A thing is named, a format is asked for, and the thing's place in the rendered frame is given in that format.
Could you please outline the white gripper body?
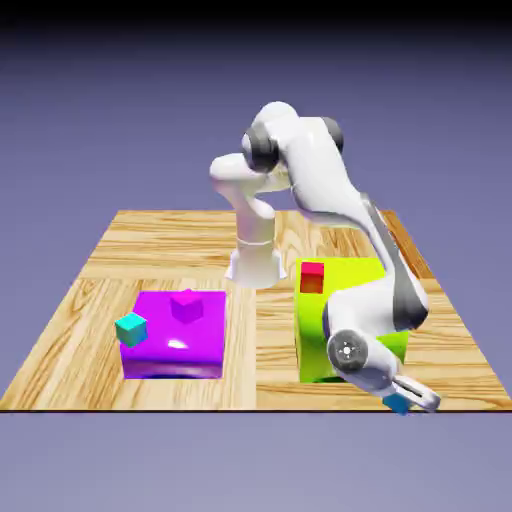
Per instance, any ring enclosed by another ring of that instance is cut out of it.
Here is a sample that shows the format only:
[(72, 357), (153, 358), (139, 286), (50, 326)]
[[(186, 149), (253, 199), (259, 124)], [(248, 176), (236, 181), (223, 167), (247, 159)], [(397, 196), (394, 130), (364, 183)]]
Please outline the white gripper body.
[(424, 411), (435, 412), (440, 406), (441, 397), (411, 377), (397, 374), (393, 378), (393, 386), (398, 396)]

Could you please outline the small blue cube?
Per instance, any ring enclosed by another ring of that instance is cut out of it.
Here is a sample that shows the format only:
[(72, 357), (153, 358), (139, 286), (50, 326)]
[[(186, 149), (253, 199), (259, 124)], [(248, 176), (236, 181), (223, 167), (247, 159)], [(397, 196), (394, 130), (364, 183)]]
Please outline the small blue cube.
[(406, 415), (411, 407), (411, 402), (404, 396), (394, 393), (382, 399), (382, 403), (399, 415)]

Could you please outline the small red cube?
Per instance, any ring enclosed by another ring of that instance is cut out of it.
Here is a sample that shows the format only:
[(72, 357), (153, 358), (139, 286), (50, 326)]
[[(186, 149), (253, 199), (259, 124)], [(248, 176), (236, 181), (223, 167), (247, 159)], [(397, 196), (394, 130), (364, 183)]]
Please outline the small red cube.
[(303, 261), (300, 267), (300, 292), (322, 294), (324, 285), (324, 264)]

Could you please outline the small magenta cube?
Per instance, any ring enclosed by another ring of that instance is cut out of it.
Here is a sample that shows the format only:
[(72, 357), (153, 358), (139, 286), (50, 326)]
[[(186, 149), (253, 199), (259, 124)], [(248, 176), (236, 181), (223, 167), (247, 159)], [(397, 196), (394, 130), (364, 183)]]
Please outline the small magenta cube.
[(183, 324), (195, 322), (204, 315), (203, 298), (198, 291), (186, 289), (172, 292), (169, 302), (173, 318)]

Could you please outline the small teal cube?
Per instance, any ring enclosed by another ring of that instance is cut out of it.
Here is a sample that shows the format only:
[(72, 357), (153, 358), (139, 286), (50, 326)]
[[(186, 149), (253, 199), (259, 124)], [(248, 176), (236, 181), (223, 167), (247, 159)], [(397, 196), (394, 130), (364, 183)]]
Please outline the small teal cube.
[(133, 347), (148, 337), (147, 320), (131, 312), (115, 321), (117, 339), (125, 346)]

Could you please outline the large lime green box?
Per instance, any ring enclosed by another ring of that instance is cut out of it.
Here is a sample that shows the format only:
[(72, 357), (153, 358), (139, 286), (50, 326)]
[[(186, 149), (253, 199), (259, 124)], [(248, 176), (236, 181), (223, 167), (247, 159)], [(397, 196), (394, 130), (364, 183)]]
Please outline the large lime green box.
[[(300, 267), (303, 261), (324, 264), (322, 294), (300, 292)], [(324, 307), (332, 293), (360, 288), (386, 280), (390, 275), (376, 257), (324, 257), (296, 261), (294, 292), (294, 332), (299, 381), (302, 383), (342, 382), (327, 355)]]

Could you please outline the large magenta box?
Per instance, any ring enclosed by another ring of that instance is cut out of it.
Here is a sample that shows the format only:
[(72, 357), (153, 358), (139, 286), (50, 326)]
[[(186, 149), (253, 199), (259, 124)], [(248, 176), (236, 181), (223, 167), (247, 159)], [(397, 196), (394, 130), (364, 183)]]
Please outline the large magenta box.
[(142, 291), (132, 312), (147, 320), (148, 337), (136, 346), (120, 341), (127, 379), (219, 379), (223, 374), (226, 300), (223, 290), (195, 290), (202, 294), (204, 315), (190, 324), (175, 320), (170, 295), (175, 291)]

